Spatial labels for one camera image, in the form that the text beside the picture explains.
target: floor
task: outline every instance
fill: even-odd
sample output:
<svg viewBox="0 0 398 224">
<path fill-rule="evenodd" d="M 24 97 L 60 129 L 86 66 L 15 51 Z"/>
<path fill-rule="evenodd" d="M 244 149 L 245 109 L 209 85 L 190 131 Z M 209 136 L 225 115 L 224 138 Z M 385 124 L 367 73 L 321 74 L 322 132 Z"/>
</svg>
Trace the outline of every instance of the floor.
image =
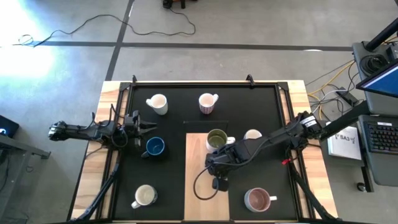
<svg viewBox="0 0 398 224">
<path fill-rule="evenodd" d="M 179 3 L 173 9 L 196 25 L 193 36 L 140 36 L 113 18 L 100 17 L 73 35 L 58 33 L 31 48 L 11 44 L 24 34 L 40 41 L 56 29 L 70 32 L 98 14 L 126 17 L 137 32 L 192 32 L 193 27 L 163 9 L 160 0 L 20 0 L 2 1 L 0 8 L 0 113 L 21 125 L 18 140 L 52 152 L 47 161 L 31 160 L 34 171 L 24 175 L 12 199 L 10 216 L 26 213 L 28 223 L 65 221 L 87 142 L 52 142 L 47 133 L 59 120 L 88 124 L 103 81 L 132 75 L 139 80 L 242 80 L 250 73 L 256 80 L 308 83 L 351 60 L 351 44 L 372 39 L 398 11 L 392 0 L 187 1 L 186 9 Z M 221 45 L 196 49 L 192 44 Z M 228 44 L 261 50 L 229 49 L 236 47 Z M 307 90 L 318 89 L 334 74 Z M 347 73 L 333 84 L 347 88 Z M 353 95 L 364 98 L 358 90 Z M 329 119 L 340 115 L 334 103 L 323 110 Z M 326 163 L 326 168 L 342 219 L 396 223 L 398 189 L 375 185 L 376 192 L 361 193 L 355 188 L 362 178 L 359 167 Z"/>
</svg>

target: pink mug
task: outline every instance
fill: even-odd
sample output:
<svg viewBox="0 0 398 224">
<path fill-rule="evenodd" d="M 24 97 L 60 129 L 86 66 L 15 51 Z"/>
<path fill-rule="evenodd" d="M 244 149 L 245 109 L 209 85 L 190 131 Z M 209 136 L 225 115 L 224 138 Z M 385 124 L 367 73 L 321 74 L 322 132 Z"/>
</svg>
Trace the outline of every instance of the pink mug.
<svg viewBox="0 0 398 224">
<path fill-rule="evenodd" d="M 204 114 L 210 114 L 214 109 L 214 104 L 218 100 L 217 94 L 204 93 L 199 97 L 200 111 Z"/>
</svg>

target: keyboard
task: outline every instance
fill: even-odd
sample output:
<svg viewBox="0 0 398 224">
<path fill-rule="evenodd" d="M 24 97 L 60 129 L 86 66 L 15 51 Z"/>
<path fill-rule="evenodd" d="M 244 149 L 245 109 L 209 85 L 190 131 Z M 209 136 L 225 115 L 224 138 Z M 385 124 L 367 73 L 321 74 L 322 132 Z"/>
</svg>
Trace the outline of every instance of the keyboard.
<svg viewBox="0 0 398 224">
<path fill-rule="evenodd" d="M 369 151 L 398 154 L 398 126 L 367 123 Z"/>
</svg>

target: mug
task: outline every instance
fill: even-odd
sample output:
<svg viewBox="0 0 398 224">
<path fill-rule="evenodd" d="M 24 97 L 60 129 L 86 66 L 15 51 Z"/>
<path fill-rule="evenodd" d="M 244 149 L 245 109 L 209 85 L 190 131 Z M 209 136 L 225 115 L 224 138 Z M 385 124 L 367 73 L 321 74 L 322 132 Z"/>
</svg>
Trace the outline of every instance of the mug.
<svg viewBox="0 0 398 224">
<path fill-rule="evenodd" d="M 155 188 L 150 185 L 142 185 L 136 190 L 136 201 L 131 204 L 133 209 L 153 204 L 157 199 Z"/>
<path fill-rule="evenodd" d="M 259 187 L 250 189 L 244 194 L 244 204 L 252 212 L 264 212 L 271 205 L 271 201 L 277 200 L 276 196 Z"/>
<path fill-rule="evenodd" d="M 262 134 L 257 131 L 256 129 L 250 129 L 249 131 L 246 132 L 246 134 L 244 134 L 243 139 L 257 139 L 259 137 L 261 137 Z"/>
<path fill-rule="evenodd" d="M 218 100 L 217 94 L 204 93 L 199 97 L 199 108 L 204 114 L 210 114 L 214 109 L 214 104 Z"/>
<path fill-rule="evenodd" d="M 141 158 L 157 157 L 164 154 L 166 145 L 160 137 L 153 137 L 147 141 L 146 151 L 142 153 Z"/>
<path fill-rule="evenodd" d="M 232 144 L 235 142 L 234 137 L 227 137 L 226 133 L 220 129 L 211 130 L 206 139 L 206 148 L 210 153 L 215 152 L 219 147 L 225 144 Z"/>
<path fill-rule="evenodd" d="M 159 115 L 165 115 L 169 108 L 167 106 L 166 96 L 162 94 L 154 95 L 151 99 L 147 99 L 146 103 Z"/>
</svg>

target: computer monitor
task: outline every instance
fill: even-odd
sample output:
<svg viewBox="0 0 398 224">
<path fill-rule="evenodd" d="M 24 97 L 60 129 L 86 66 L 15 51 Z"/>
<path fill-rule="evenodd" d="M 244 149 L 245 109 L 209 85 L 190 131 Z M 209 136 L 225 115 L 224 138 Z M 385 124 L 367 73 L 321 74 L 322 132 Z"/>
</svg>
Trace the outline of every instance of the computer monitor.
<svg viewBox="0 0 398 224">
<path fill-rule="evenodd" d="M 356 88 L 398 98 L 398 60 L 365 78 L 356 85 Z"/>
</svg>

